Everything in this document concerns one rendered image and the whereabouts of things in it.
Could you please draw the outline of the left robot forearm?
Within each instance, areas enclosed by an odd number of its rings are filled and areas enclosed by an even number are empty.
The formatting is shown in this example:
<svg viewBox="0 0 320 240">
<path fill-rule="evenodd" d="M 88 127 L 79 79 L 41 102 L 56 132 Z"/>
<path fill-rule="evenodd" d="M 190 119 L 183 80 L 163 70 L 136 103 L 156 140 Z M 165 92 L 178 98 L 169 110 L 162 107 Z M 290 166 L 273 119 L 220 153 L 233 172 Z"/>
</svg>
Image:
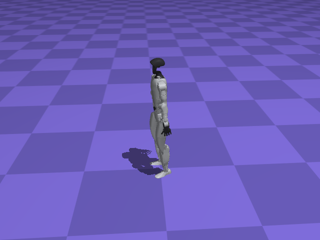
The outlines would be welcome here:
<svg viewBox="0 0 320 240">
<path fill-rule="evenodd" d="M 162 117 L 162 121 L 164 123 L 164 127 L 168 127 L 169 123 L 168 123 L 168 107 L 167 105 L 164 103 L 161 106 L 162 110 L 161 110 L 161 117 Z"/>
</svg>

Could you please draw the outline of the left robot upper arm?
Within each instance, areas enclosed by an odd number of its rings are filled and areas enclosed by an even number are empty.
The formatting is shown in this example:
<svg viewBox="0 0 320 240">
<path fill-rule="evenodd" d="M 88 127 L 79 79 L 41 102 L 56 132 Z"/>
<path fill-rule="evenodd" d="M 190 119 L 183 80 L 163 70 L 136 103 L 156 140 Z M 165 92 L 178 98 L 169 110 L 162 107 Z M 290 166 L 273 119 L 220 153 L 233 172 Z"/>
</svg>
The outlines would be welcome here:
<svg viewBox="0 0 320 240">
<path fill-rule="evenodd" d="M 158 107 L 162 110 L 162 105 L 167 105 L 167 85 L 163 81 L 159 81 L 157 89 L 159 91 L 159 96 L 161 99 L 161 102 L 159 103 Z"/>
</svg>

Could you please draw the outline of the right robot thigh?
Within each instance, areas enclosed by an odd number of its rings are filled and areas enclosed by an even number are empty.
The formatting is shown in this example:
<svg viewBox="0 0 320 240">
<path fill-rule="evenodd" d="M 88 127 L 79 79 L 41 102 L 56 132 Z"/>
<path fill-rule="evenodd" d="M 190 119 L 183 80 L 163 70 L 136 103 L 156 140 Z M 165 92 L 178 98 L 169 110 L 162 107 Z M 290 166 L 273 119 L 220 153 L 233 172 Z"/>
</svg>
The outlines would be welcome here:
<svg viewBox="0 0 320 240">
<path fill-rule="evenodd" d="M 157 123 L 158 123 L 158 121 L 155 119 L 155 114 L 154 114 L 154 112 L 152 112 L 150 115 L 149 125 L 150 125 L 150 131 L 151 131 L 152 137 L 155 140 L 155 142 L 156 142 Z"/>
</svg>

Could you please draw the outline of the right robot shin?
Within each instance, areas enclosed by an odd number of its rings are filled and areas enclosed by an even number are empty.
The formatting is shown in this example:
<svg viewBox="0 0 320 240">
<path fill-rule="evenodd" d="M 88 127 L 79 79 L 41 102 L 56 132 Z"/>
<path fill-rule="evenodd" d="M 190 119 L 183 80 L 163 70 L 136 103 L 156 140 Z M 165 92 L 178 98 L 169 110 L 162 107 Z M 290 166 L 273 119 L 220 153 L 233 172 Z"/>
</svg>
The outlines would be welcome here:
<svg viewBox="0 0 320 240">
<path fill-rule="evenodd" d="M 156 153 L 157 153 L 159 162 L 161 162 L 161 159 L 160 159 L 160 149 L 158 148 L 158 145 L 157 145 L 156 141 L 154 141 L 154 143 L 155 143 L 155 149 L 156 149 Z"/>
</svg>

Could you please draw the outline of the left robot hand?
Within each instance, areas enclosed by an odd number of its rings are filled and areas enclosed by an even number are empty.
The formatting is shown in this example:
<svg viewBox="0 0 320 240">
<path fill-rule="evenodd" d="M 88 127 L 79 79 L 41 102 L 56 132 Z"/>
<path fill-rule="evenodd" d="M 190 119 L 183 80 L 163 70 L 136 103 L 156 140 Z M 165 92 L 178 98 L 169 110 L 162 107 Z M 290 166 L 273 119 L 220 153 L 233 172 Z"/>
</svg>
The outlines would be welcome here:
<svg viewBox="0 0 320 240">
<path fill-rule="evenodd" d="M 164 136 L 168 136 L 168 135 L 170 135 L 170 134 L 172 134 L 171 133 L 171 129 L 169 128 L 170 126 L 169 126 L 169 122 L 168 122 L 168 126 L 164 126 L 164 123 L 163 123 L 163 132 L 161 133 L 161 135 L 164 133 Z"/>
</svg>

